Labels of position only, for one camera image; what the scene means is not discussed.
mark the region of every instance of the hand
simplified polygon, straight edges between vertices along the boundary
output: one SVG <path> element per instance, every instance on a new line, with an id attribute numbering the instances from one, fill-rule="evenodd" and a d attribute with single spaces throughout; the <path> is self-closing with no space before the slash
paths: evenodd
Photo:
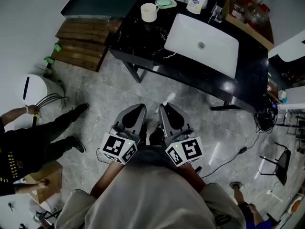
<path id="1" fill-rule="evenodd" d="M 258 213 L 254 204 L 248 204 L 247 207 L 251 210 L 252 214 Z"/>
<path id="2" fill-rule="evenodd" d="M 39 188 L 47 188 L 50 184 L 49 180 L 45 180 L 45 181 L 41 181 L 40 183 L 38 183 L 38 187 Z"/>
<path id="3" fill-rule="evenodd" d="M 191 164 L 179 166 L 178 170 L 194 170 L 193 166 Z"/>
<path id="4" fill-rule="evenodd" d="M 39 112 L 39 108 L 36 105 L 30 105 L 28 109 L 29 109 L 29 114 L 31 115 L 37 114 Z"/>

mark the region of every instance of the wooden pallet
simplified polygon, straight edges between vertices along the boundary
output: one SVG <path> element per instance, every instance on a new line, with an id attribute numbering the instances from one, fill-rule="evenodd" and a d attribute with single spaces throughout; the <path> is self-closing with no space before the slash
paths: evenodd
<path id="1" fill-rule="evenodd" d="M 107 53 L 109 31 L 106 20 L 67 19 L 56 34 L 60 52 L 51 58 L 98 72 Z"/>

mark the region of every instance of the faucet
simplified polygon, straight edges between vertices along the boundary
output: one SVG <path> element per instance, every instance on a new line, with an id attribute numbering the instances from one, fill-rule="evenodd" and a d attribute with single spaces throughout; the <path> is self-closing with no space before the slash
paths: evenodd
<path id="1" fill-rule="evenodd" d="M 210 17 L 210 20 L 216 21 L 218 23 L 221 23 L 223 21 L 223 16 L 222 16 L 222 10 L 223 6 L 221 6 L 223 3 L 217 2 L 212 10 L 212 15 Z"/>

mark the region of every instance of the white mug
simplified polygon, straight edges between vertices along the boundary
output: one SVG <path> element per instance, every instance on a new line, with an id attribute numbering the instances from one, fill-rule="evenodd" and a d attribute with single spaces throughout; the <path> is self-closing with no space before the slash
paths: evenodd
<path id="1" fill-rule="evenodd" d="M 142 20 L 145 22 L 153 22 L 157 19 L 159 5 L 153 3 L 145 3 L 141 6 Z"/>

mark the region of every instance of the black shoe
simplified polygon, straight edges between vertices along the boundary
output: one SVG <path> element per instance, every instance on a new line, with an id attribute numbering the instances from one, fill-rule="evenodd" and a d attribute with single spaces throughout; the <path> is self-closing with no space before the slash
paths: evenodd
<path id="1" fill-rule="evenodd" d="M 147 124 L 146 124 L 146 122 L 144 122 L 144 124 L 142 125 L 139 137 L 140 137 L 141 145 L 142 146 L 146 145 L 146 137 L 147 137 Z"/>
<path id="2" fill-rule="evenodd" d="M 78 105 L 74 110 L 72 110 L 74 115 L 73 121 L 76 121 L 82 113 L 85 113 L 89 109 L 89 107 L 89 104 L 81 104 Z"/>
<path id="3" fill-rule="evenodd" d="M 230 188 L 234 189 L 234 187 L 238 187 L 238 189 L 242 189 L 244 185 L 240 181 L 234 181 L 230 183 Z"/>
<path id="4" fill-rule="evenodd" d="M 156 130 L 149 136 L 149 143 L 152 146 L 159 146 L 165 147 L 164 142 L 165 136 L 163 130 L 158 126 Z"/>
<path id="5" fill-rule="evenodd" d="M 67 138 L 69 139 L 69 142 L 71 142 L 72 147 L 76 148 L 81 153 L 84 153 L 86 151 L 85 146 L 79 141 L 76 136 L 70 135 Z"/>

